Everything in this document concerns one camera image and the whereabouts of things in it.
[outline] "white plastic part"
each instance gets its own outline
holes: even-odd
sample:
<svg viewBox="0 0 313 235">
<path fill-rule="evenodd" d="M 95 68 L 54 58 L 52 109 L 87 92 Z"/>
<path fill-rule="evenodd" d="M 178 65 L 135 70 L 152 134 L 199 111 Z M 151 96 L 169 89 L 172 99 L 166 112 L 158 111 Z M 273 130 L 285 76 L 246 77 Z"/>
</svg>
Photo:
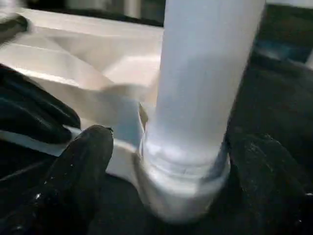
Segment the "white plastic part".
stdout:
<svg viewBox="0 0 313 235">
<path fill-rule="evenodd" d="M 265 0 L 168 0 L 161 72 L 144 157 L 211 167 Z"/>
<path fill-rule="evenodd" d="M 204 215 L 229 173 L 228 117 L 265 0 L 167 0 L 160 80 L 140 156 L 142 201 L 170 223 Z"/>
</svg>

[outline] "black gloved finger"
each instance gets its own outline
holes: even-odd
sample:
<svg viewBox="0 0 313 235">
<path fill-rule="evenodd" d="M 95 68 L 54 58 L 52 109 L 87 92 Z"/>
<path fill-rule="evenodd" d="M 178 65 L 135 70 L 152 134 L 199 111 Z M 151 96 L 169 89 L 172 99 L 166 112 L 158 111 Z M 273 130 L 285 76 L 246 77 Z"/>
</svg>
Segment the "black gloved finger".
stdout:
<svg viewBox="0 0 313 235">
<path fill-rule="evenodd" d="M 23 74 L 1 64 L 0 84 L 31 99 L 60 124 L 80 128 L 80 119 L 74 110 L 36 86 Z"/>
<path fill-rule="evenodd" d="M 85 130 L 55 160 L 42 183 L 23 193 L 28 201 L 0 220 L 0 234 L 83 234 L 98 209 L 112 151 L 110 129 Z"/>
<path fill-rule="evenodd" d="M 71 132 L 38 105 L 15 91 L 0 87 L 0 130 L 30 136 L 47 143 L 65 143 Z"/>
</svg>

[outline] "white plastic pipe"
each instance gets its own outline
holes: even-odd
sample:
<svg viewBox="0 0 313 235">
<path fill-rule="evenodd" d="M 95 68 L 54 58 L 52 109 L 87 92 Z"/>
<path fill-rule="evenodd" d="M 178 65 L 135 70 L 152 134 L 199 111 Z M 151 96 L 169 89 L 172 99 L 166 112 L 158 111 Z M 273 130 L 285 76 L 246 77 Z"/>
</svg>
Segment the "white plastic pipe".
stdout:
<svg viewBox="0 0 313 235">
<path fill-rule="evenodd" d="M 142 194 L 158 216 L 200 216 L 227 178 L 221 146 L 265 0 L 167 0 Z"/>
</svg>

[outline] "blurry background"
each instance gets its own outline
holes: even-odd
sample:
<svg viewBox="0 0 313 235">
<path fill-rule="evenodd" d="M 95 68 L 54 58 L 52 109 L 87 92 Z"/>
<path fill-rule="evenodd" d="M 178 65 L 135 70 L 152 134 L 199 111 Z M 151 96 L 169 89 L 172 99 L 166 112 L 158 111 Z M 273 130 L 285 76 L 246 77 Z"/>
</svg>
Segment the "blurry background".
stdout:
<svg viewBox="0 0 313 235">
<path fill-rule="evenodd" d="M 33 9 L 163 26 L 166 0 L 26 1 Z M 313 68 L 313 0 L 267 2 L 255 49 L 277 59 L 312 61 Z"/>
</svg>

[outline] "black fabric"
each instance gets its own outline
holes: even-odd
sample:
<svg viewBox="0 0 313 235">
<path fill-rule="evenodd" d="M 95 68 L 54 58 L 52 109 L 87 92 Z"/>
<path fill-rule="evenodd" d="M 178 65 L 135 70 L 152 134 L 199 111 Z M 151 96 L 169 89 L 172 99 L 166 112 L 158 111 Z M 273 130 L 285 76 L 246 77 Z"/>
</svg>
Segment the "black fabric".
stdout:
<svg viewBox="0 0 313 235">
<path fill-rule="evenodd" d="M 254 55 L 228 130 L 269 135 L 313 176 L 313 72 L 292 62 Z"/>
<path fill-rule="evenodd" d="M 0 130 L 43 142 L 69 141 L 71 133 L 63 125 L 80 128 L 75 111 L 4 65 L 0 65 L 0 110 Z"/>
</svg>

